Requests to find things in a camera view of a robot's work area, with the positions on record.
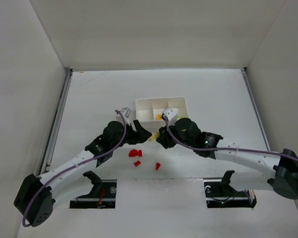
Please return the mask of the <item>long yellow lego brick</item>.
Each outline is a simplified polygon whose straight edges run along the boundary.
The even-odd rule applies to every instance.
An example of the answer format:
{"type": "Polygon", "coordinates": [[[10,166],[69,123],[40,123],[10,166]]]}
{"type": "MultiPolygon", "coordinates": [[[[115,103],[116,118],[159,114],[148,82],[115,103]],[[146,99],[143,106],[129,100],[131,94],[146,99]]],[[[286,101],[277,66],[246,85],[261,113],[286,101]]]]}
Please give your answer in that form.
{"type": "Polygon", "coordinates": [[[154,141],[156,140],[157,138],[159,137],[159,132],[156,132],[155,134],[153,134],[150,138],[149,138],[149,141],[154,141]]]}

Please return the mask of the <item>red arch lego piece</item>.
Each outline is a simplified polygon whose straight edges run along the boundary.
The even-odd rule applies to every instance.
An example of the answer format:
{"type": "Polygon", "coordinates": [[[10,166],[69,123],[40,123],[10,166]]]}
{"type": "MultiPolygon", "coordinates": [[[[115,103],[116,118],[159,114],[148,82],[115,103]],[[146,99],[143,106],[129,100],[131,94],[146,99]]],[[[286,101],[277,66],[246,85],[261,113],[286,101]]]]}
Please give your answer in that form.
{"type": "Polygon", "coordinates": [[[130,157],[130,158],[134,158],[134,157],[142,157],[142,156],[143,156],[142,150],[132,149],[132,150],[129,152],[129,157],[130,157]]]}

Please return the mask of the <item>small red lego brick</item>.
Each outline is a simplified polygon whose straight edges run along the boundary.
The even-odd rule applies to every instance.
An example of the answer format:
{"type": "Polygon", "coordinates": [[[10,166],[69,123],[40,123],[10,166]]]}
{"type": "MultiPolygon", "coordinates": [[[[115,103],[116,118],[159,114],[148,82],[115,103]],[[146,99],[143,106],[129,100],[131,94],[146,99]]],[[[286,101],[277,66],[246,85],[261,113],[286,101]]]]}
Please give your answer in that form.
{"type": "Polygon", "coordinates": [[[136,162],[134,163],[135,167],[139,166],[140,164],[141,164],[140,161],[136,161],[136,162]]]}

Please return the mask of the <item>red sloped lego piece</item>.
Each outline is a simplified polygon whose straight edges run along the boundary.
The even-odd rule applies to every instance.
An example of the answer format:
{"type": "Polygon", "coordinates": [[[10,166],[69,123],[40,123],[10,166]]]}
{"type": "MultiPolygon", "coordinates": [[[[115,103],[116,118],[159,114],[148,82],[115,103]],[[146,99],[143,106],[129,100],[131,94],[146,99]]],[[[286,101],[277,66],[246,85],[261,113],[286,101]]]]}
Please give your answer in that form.
{"type": "Polygon", "coordinates": [[[155,170],[158,171],[159,168],[160,168],[161,164],[160,163],[156,163],[156,166],[155,166],[155,170]]]}

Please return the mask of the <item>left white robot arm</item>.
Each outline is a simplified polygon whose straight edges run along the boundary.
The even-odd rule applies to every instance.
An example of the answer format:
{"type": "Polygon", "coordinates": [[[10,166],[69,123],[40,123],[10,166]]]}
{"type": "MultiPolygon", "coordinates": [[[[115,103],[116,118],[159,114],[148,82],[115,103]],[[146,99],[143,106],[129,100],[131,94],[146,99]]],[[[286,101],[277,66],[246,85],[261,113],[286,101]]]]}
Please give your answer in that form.
{"type": "Polygon", "coordinates": [[[93,169],[109,160],[114,150],[124,144],[145,143],[151,136],[152,133],[144,129],[138,120],[134,120],[133,124],[111,121],[101,135],[70,161],[39,176],[28,175],[13,203],[23,215],[22,225],[37,227],[46,221],[59,201],[57,194],[79,179],[89,180],[87,194],[97,194],[101,190],[102,179],[93,169]]]}

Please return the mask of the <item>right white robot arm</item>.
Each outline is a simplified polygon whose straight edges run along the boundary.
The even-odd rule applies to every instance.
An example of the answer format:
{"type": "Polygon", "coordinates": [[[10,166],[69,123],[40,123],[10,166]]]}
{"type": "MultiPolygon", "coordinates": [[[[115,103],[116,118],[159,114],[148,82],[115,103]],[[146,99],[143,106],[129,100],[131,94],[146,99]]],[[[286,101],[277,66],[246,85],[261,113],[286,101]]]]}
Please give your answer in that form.
{"type": "Polygon", "coordinates": [[[221,135],[201,131],[189,118],[160,128],[156,141],[165,149],[181,145],[204,158],[251,168],[251,172],[231,170],[224,174],[222,184],[236,191],[271,190],[284,198],[298,199],[298,157],[292,150],[278,153],[244,149],[221,135]]]}

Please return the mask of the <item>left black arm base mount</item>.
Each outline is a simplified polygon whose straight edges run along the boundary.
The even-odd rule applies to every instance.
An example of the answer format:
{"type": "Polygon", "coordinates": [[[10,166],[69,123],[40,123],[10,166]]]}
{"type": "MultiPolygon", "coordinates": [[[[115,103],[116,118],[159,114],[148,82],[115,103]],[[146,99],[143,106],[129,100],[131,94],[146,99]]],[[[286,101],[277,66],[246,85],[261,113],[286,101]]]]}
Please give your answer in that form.
{"type": "Polygon", "coordinates": [[[116,206],[116,180],[102,180],[94,172],[89,171],[83,174],[89,179],[92,188],[70,201],[70,209],[114,209],[116,206]]]}

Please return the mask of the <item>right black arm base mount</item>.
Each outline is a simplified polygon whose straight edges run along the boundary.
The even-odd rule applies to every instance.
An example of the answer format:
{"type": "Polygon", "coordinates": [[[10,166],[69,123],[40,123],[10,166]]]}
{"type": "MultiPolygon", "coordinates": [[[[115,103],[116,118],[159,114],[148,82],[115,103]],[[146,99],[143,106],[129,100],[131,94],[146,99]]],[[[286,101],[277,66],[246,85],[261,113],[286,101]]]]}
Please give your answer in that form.
{"type": "Polygon", "coordinates": [[[235,171],[226,171],[219,179],[204,180],[207,208],[254,208],[257,199],[253,190],[237,191],[230,186],[235,171]]]}

